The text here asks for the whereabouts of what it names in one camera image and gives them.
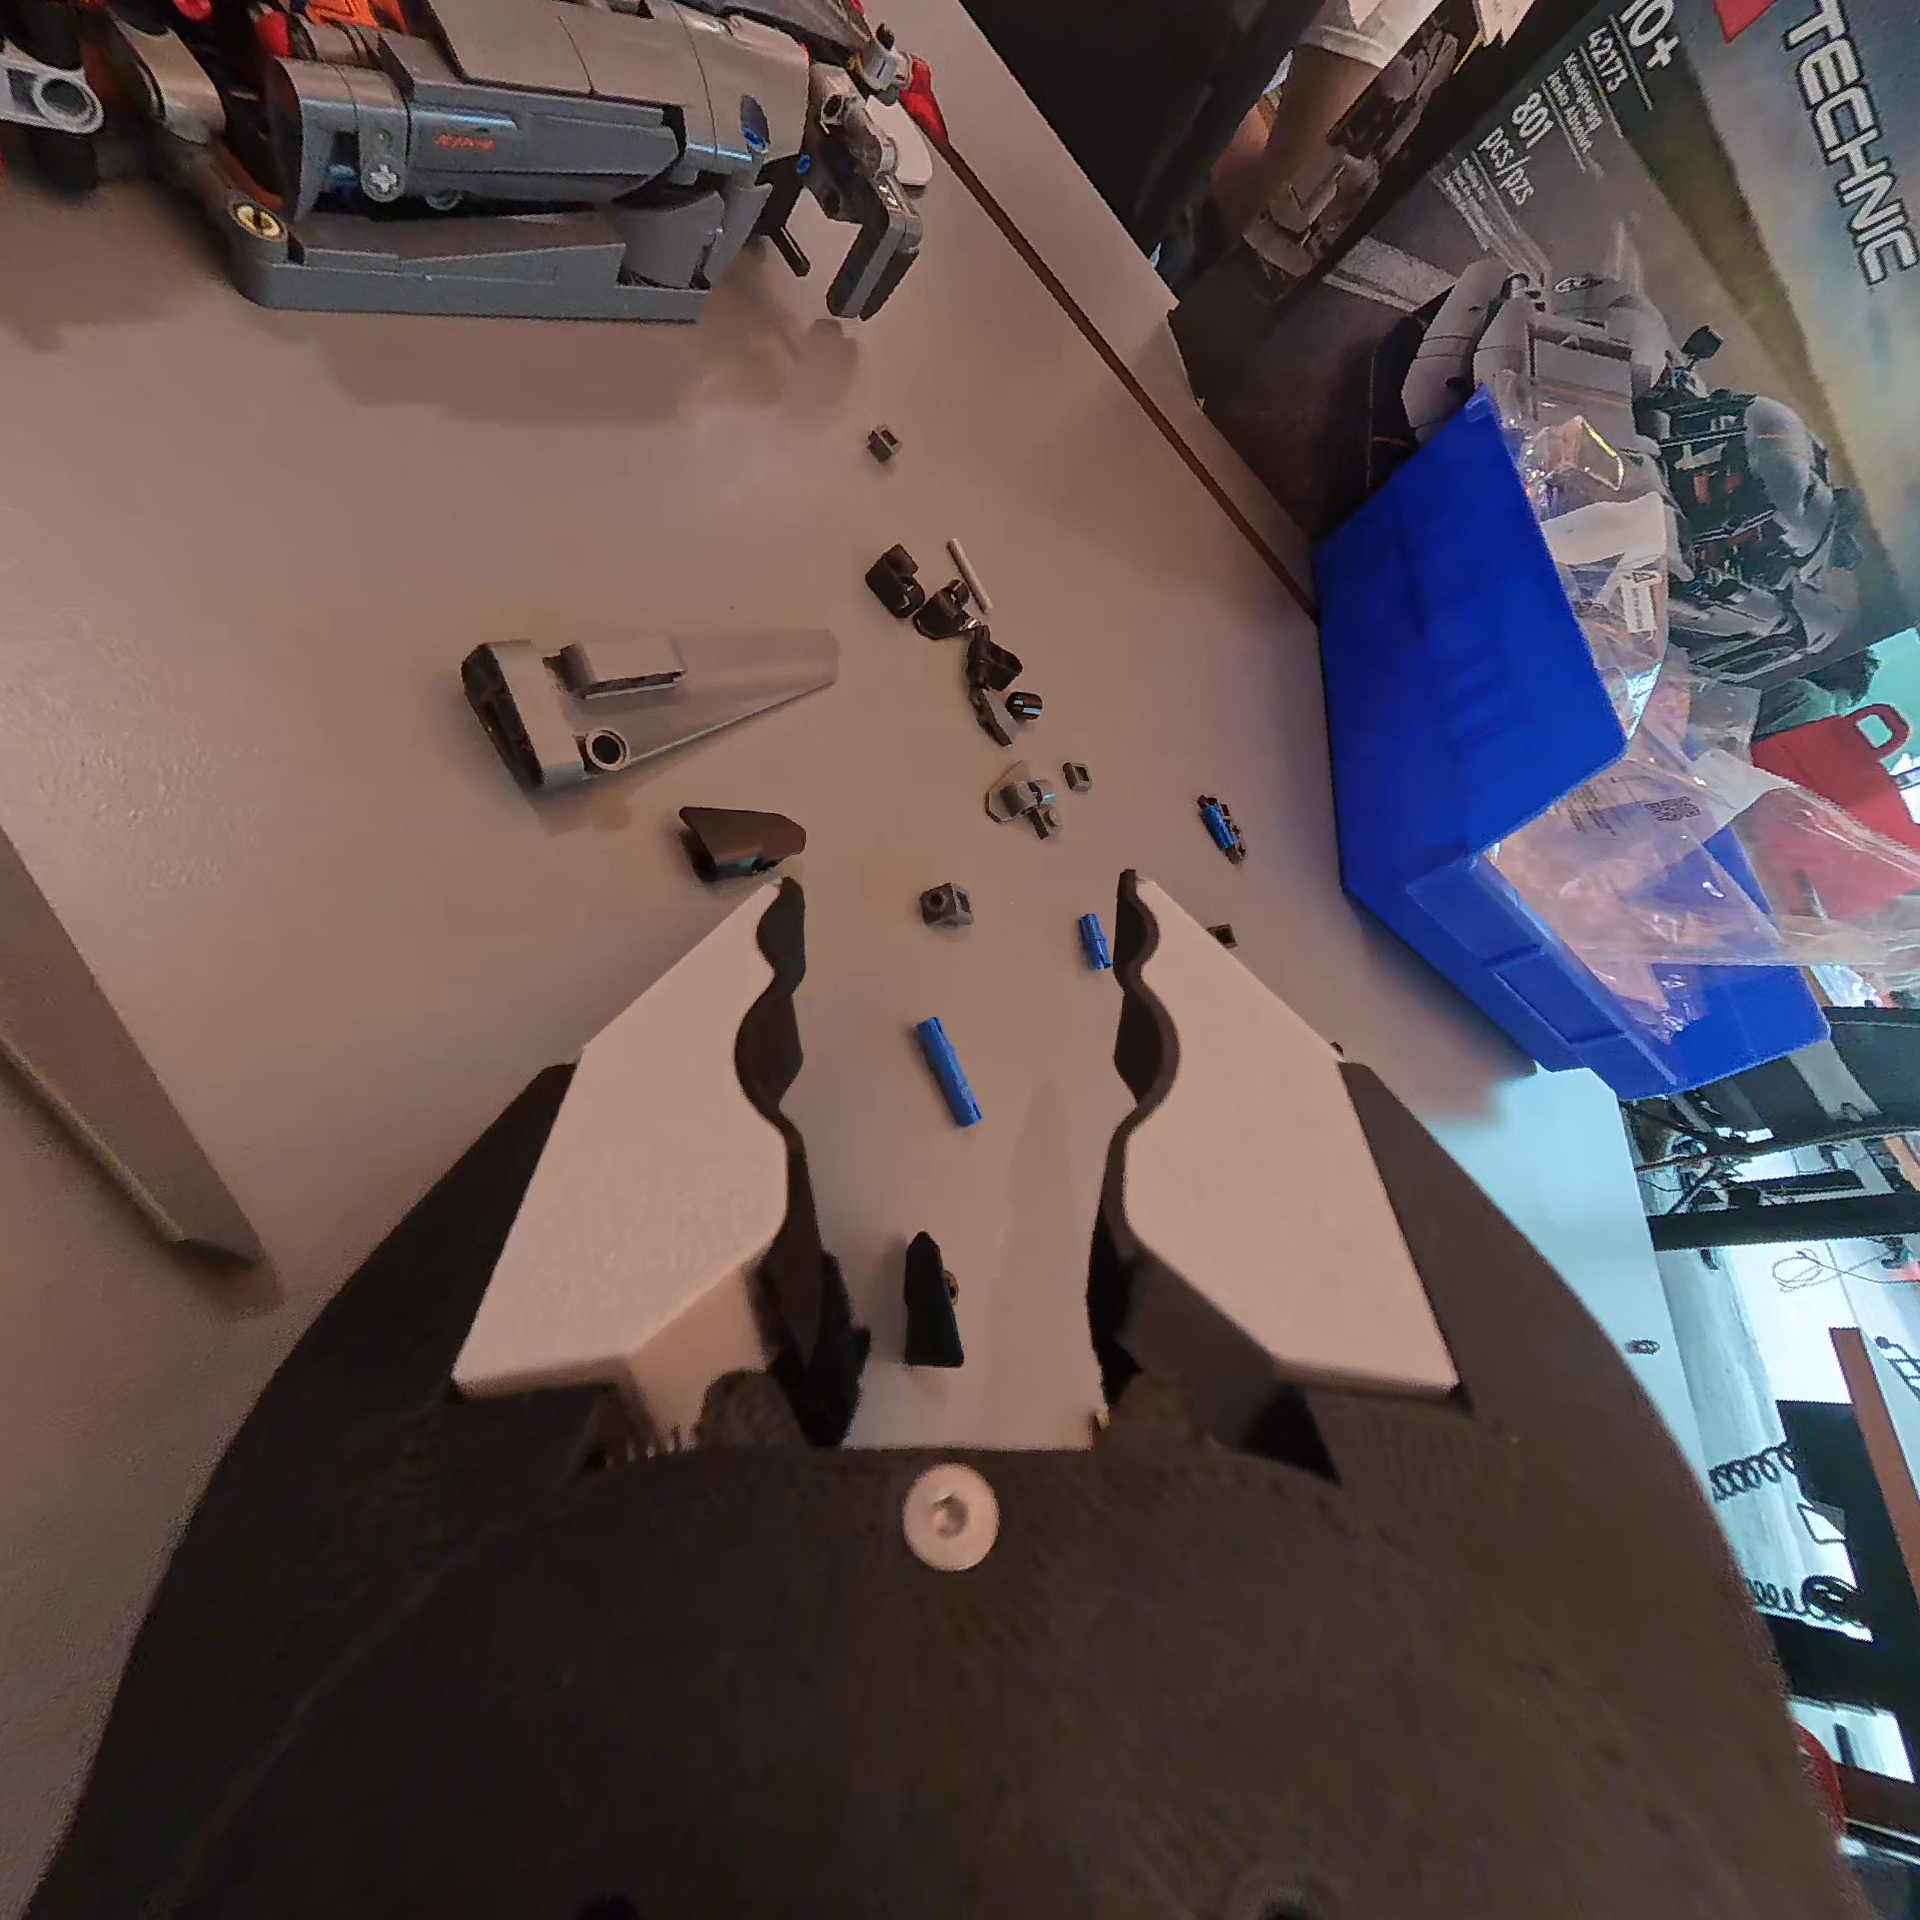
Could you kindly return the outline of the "dark grey curved lego piece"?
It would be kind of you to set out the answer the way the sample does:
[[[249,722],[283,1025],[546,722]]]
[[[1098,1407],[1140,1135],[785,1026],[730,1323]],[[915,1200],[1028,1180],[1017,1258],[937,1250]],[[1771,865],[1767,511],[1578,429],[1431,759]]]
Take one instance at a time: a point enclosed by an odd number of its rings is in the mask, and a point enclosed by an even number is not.
[[[705,885],[753,881],[807,850],[807,829],[794,819],[755,808],[682,808],[682,847]]]

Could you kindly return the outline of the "blue plastic bin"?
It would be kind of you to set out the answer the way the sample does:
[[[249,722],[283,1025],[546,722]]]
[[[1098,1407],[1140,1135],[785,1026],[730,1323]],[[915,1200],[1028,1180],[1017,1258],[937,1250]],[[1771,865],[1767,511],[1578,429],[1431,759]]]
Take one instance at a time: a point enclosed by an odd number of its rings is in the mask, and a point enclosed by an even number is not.
[[[1341,885],[1538,1067],[1649,1100],[1830,1035],[1795,968],[1683,968],[1698,1017],[1652,1039],[1491,861],[1626,731],[1489,391],[1317,544],[1313,585]]]

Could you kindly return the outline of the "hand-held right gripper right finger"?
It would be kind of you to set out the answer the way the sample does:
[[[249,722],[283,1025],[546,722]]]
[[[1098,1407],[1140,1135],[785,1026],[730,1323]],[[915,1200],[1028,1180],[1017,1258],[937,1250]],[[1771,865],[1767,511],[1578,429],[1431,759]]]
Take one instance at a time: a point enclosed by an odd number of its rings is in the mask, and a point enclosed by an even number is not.
[[[1113,1067],[1089,1250],[1105,1411],[1161,1389],[1229,1450],[1273,1450],[1332,1389],[1446,1403],[1450,1343],[1345,1057],[1165,888],[1117,879]]]

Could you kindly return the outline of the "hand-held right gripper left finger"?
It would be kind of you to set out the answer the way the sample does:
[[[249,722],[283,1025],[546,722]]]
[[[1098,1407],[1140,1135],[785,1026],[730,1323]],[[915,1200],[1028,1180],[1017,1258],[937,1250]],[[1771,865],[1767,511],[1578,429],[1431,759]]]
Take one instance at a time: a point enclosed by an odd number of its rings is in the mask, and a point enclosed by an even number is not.
[[[871,1352],[785,1100],[807,903],[763,882],[579,1057],[453,1363],[471,1400],[611,1386],[654,1444],[767,1376],[838,1447]]]

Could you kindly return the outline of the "grey lego vehicle model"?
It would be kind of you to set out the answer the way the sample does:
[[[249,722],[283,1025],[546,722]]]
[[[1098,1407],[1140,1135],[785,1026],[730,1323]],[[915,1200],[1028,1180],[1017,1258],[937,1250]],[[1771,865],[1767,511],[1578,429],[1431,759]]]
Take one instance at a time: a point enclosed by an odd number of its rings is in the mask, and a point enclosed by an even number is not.
[[[4,130],[57,192],[133,161],[295,314],[692,323],[814,197],[873,321],[921,255],[926,67],[861,4],[4,4]]]

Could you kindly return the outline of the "black lego wedge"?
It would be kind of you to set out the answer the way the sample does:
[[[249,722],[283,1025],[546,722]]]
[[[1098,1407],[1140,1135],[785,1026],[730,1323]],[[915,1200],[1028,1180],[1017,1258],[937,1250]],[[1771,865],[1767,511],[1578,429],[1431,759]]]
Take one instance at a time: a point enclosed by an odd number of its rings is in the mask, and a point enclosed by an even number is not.
[[[966,1363],[956,1316],[957,1285],[937,1239],[917,1233],[903,1253],[903,1363],[957,1371]]]

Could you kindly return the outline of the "lego set box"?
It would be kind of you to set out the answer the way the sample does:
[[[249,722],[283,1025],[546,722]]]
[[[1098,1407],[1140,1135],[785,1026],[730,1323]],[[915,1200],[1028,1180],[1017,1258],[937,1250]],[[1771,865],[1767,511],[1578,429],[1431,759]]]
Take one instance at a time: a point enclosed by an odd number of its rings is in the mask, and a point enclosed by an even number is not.
[[[1915,4],[1586,4],[1415,64],[1175,305],[1195,399],[1313,551],[1497,375],[1633,404],[1709,584],[1689,650],[1785,696],[1915,639]]]

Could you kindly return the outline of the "clear plastic bags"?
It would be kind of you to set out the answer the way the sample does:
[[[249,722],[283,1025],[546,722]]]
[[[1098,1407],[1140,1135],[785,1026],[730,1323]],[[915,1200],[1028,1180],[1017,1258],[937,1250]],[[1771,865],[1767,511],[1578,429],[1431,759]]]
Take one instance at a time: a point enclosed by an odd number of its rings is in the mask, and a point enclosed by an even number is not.
[[[1802,776],[1759,769],[1759,696],[1684,644],[1709,579],[1684,557],[1633,404],[1502,373],[1491,399],[1623,748],[1493,861],[1529,914],[1671,1049],[1708,975],[1785,984],[1843,965],[1915,984],[1915,849]]]

